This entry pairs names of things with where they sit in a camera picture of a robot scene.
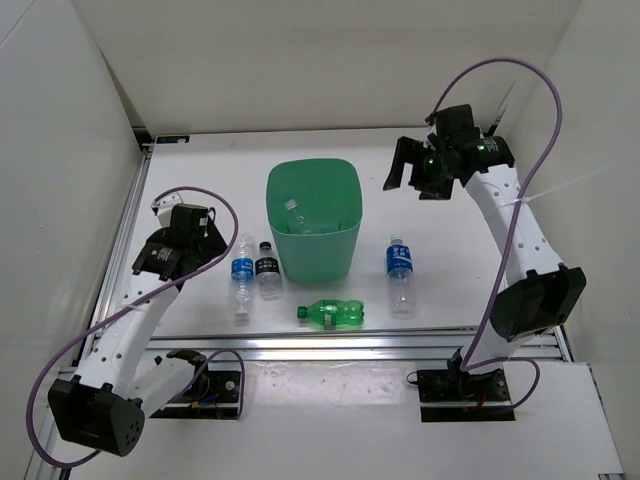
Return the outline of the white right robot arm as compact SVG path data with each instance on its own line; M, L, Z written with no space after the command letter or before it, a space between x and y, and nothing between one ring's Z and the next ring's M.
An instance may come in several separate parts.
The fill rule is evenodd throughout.
M459 182L480 209L501 261L477 333L452 359L449 387L470 400L485 377L531 338L563 325L586 286L579 267L568 267L550 246L518 180L515 158L498 136L444 145L436 135L397 140L387 190L399 187L405 166L423 199L445 200Z

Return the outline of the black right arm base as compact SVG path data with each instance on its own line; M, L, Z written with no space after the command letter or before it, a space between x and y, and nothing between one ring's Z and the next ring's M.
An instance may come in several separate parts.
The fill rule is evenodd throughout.
M444 369L416 370L407 375L418 389L423 423L511 422L515 420L502 368L470 374L459 368L458 354Z

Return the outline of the clear unlabelled plastic bottle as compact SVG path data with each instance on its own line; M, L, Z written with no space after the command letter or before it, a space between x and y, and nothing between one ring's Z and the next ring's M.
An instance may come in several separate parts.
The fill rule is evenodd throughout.
M310 215L294 199L284 203L286 213L286 232L291 235L322 235L339 232L343 229L341 221L320 220Z

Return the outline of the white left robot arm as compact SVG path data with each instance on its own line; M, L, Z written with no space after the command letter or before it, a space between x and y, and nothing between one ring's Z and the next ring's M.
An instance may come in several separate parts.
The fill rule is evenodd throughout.
M182 277L226 249L209 216L172 221L148 238L133 264L126 307L105 327L74 376L49 388L47 400L64 440L124 457L139 441L147 417L172 400L208 396L206 358L195 350L173 350L142 376L136 370L183 287Z

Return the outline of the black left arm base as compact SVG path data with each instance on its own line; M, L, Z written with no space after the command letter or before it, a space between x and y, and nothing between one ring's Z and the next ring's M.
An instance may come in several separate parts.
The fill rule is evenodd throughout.
M221 356L232 356L238 370L211 370L209 365L220 362ZM170 351L166 359L187 362L195 374L189 388L166 406L150 415L157 419L239 420L244 410L246 367L240 353L231 348L211 355L190 349Z

